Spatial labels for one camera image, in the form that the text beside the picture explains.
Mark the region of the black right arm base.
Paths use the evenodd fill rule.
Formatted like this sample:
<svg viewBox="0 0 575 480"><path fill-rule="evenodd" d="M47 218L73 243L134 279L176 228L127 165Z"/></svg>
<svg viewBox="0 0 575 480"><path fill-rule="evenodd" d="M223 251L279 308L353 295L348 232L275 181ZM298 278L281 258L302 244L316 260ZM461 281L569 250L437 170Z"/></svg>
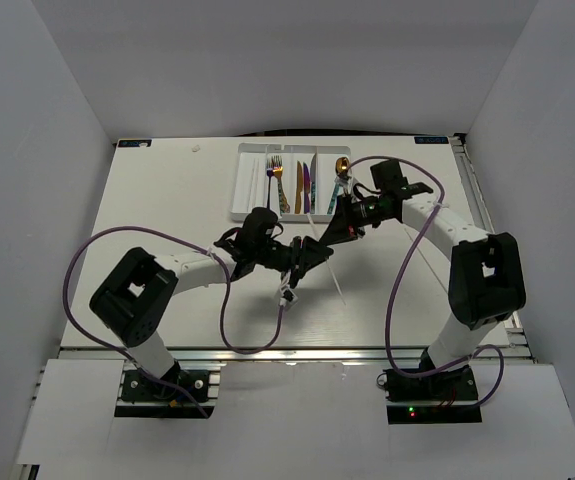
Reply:
<svg viewBox="0 0 575 480"><path fill-rule="evenodd" d="M474 424L482 422L472 369L407 378L393 369L376 377L386 394L389 425Z"/></svg>

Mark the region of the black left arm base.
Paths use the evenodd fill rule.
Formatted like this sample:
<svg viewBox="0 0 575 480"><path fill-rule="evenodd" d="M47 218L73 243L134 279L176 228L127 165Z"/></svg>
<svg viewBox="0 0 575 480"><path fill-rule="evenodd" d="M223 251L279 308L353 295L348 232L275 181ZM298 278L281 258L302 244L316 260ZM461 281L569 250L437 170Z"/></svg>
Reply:
<svg viewBox="0 0 575 480"><path fill-rule="evenodd" d="M139 419L206 420L213 413L220 385L219 365L190 364L153 381L136 367L125 366L119 383L114 416Z"/></svg>

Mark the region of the silver spoon teal handle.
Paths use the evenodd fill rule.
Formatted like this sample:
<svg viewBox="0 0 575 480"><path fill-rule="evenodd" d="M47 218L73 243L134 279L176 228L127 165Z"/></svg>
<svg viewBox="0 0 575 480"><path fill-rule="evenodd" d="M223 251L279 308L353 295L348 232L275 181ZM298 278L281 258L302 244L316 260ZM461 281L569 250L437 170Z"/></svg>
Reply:
<svg viewBox="0 0 575 480"><path fill-rule="evenodd" d="M342 178L342 176L340 174L338 174L335 178L334 178L334 187L332 190L332 194L330 196L330 200L328 203L328 208L327 208L327 214L328 215L333 215L336 209L336 205L337 205L337 198L339 195L341 195L343 193L343 189L344 189L344 180Z"/></svg>

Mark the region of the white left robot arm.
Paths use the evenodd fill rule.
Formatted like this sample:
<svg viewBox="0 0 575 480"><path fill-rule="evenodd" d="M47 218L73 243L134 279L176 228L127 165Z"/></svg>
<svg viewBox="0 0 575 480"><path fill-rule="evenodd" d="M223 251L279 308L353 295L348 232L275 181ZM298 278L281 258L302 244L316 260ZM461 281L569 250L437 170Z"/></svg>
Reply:
<svg viewBox="0 0 575 480"><path fill-rule="evenodd" d="M166 399L178 387L180 367L157 333L172 297L212 284L231 284L253 272L258 265L280 273L276 330L281 332L284 313L296 301L294 288L311 269L333 254L335 238L296 237L284 245L275 239L281 228L277 215L256 207L240 227L227 230L214 246L227 252L224 261L198 247L192 255L152 255L141 247L130 249L92 295L91 311L119 338L127 354L144 375L144 387L155 398Z"/></svg>

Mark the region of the purple iridescent knife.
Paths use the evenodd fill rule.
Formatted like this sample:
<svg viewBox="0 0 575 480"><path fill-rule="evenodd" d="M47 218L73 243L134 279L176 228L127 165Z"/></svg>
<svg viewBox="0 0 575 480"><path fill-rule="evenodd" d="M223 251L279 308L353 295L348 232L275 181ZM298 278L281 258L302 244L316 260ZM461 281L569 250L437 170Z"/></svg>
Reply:
<svg viewBox="0 0 575 480"><path fill-rule="evenodd" d="M304 213L311 213L311 175L307 163L303 165L303 200Z"/></svg>

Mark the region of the silver knife teal handle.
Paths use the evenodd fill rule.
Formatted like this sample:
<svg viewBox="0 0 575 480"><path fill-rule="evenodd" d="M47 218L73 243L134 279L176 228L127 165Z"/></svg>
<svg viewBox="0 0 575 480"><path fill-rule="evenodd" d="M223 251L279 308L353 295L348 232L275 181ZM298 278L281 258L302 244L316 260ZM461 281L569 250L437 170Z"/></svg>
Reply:
<svg viewBox="0 0 575 480"><path fill-rule="evenodd" d="M309 207L308 213L311 213L311 214L315 213L315 207L316 207L317 164L318 164L318 154L315 153L312 157L311 165L309 168L310 207Z"/></svg>

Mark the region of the gold spoon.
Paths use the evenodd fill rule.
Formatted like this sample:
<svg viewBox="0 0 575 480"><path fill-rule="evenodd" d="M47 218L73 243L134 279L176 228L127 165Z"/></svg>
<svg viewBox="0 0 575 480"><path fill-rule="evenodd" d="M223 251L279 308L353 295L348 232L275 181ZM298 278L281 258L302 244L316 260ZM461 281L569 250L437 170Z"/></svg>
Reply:
<svg viewBox="0 0 575 480"><path fill-rule="evenodd" d="M338 158L336 161L335 169L336 175L344 172L351 174L351 162L349 158L345 156Z"/></svg>

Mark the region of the gold knife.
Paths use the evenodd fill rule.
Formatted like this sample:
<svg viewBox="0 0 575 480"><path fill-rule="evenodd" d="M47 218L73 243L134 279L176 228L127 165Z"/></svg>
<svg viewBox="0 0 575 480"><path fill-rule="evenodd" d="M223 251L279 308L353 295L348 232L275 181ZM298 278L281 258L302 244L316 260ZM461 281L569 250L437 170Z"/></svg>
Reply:
<svg viewBox="0 0 575 480"><path fill-rule="evenodd" d="M295 213L299 215L303 209L304 170L300 161L296 162L296 167Z"/></svg>

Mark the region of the silver fork teal handle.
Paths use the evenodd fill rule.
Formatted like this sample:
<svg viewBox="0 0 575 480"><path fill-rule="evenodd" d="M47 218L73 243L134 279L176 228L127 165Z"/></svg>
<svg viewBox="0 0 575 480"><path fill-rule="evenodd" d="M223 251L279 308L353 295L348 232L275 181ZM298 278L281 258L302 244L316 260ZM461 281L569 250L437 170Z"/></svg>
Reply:
<svg viewBox="0 0 575 480"><path fill-rule="evenodd" d="M282 188L282 186L279 186L278 188L279 190L279 208L280 208L280 212L282 214L284 213L289 213L290 212L290 205L288 203L286 194L284 192L284 189Z"/></svg>

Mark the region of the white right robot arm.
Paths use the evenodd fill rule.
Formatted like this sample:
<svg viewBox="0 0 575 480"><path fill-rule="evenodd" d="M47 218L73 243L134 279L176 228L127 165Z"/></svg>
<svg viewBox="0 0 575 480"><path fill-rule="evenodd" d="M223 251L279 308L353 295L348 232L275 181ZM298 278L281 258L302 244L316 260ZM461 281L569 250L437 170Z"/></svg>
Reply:
<svg viewBox="0 0 575 480"><path fill-rule="evenodd" d="M407 269L422 240L428 240L450 262L450 315L438 337L427 347L416 372L420 390L439 399L455 385L452 370L482 350L482 340L497 324L524 307L526 290L516 239L494 234L454 213L445 203L438 179L430 185L411 183L403 175L404 160L371 157L372 195L361 197L351 170L338 173L343 189L334 216L320 241L326 246L361 238L367 226L396 220L417 232L402 260Z"/></svg>

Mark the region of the gold ornate fork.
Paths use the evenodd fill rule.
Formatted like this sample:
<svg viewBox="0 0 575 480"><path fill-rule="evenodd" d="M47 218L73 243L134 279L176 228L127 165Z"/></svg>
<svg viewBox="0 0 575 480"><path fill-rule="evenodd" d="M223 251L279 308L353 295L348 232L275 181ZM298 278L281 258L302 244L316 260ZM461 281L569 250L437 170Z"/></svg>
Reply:
<svg viewBox="0 0 575 480"><path fill-rule="evenodd" d="M283 162L282 157L280 155L273 156L275 159L275 168L274 168L274 178L277 181L278 188L279 186L283 187L282 175L283 175Z"/></svg>

